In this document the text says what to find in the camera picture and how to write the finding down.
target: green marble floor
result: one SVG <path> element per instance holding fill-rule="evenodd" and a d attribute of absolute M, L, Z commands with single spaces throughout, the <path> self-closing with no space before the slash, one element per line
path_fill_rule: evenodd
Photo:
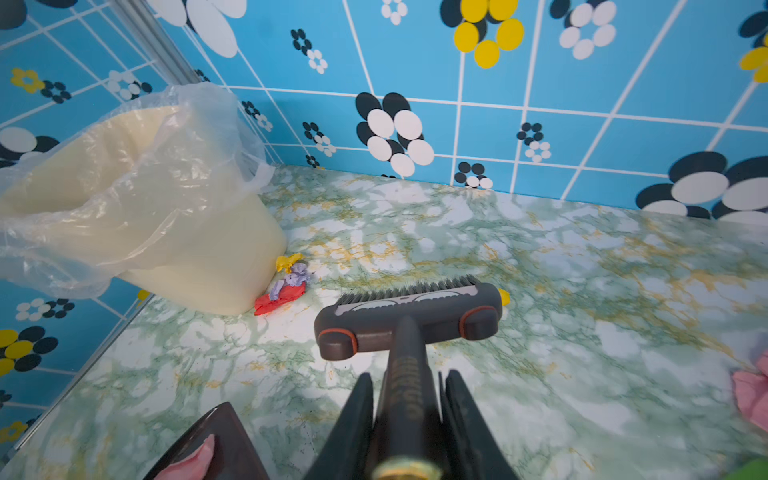
<path fill-rule="evenodd" d="M 768 230 L 301 167 L 262 198 L 307 293 L 261 317 L 154 300 L 0 478 L 140 478 L 224 401 L 272 478 L 301 478 L 386 364 L 322 360 L 319 309 L 465 273 L 512 302 L 491 339 L 429 346 L 432 371 L 462 373 L 524 480 L 714 479 L 768 455 L 730 384 L 768 348 Z"/>

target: plastic bag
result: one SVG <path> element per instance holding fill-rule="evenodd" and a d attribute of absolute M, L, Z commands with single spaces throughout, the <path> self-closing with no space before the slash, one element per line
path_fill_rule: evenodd
<path fill-rule="evenodd" d="M 210 83 L 172 86 L 0 169 L 0 277 L 88 298 L 125 270 L 164 265 L 272 177 L 237 109 Z"/>

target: purple crumpled paper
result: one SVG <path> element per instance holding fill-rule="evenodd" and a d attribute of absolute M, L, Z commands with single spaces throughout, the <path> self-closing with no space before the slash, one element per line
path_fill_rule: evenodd
<path fill-rule="evenodd" d="M 275 301 L 280 298 L 280 291 L 283 286 L 288 284 L 290 286 L 299 286 L 302 283 L 307 282 L 310 279 L 310 275 L 306 272 L 305 263 L 295 263 L 291 267 L 291 273 L 286 275 L 282 280 L 277 280 L 275 285 L 270 290 L 270 300 Z"/>

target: red crumpled paper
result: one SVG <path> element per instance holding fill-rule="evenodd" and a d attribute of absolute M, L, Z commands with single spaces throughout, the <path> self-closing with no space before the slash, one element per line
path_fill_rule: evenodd
<path fill-rule="evenodd" d="M 302 283 L 299 286 L 290 286 L 285 285 L 283 289 L 280 291 L 280 297 L 278 297 L 277 300 L 270 300 L 270 295 L 262 295 L 259 298 L 256 299 L 256 303 L 254 303 L 254 307 L 256 307 L 256 313 L 254 315 L 263 315 L 264 313 L 269 313 L 273 310 L 275 310 L 278 306 L 284 305 L 288 302 L 293 302 L 295 299 L 299 298 L 304 294 L 304 291 L 306 290 L 306 284 Z"/>
<path fill-rule="evenodd" d="M 208 435 L 184 460 L 172 463 L 157 474 L 154 480 L 203 480 L 214 457 L 214 436 Z"/>
<path fill-rule="evenodd" d="M 755 365 L 762 375 L 750 372 L 733 374 L 733 394 L 742 415 L 768 432 L 768 352 Z"/>

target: pink crumpled paper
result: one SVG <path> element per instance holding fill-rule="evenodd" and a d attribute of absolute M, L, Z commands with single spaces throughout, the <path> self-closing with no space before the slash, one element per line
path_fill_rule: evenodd
<path fill-rule="evenodd" d="M 214 457 L 214 436 L 208 435 L 203 445 L 184 460 L 172 463 L 157 474 L 154 480 L 203 480 Z"/>
<path fill-rule="evenodd" d="M 742 415 L 768 432 L 768 351 L 755 363 L 763 374 L 735 372 L 733 393 Z"/>

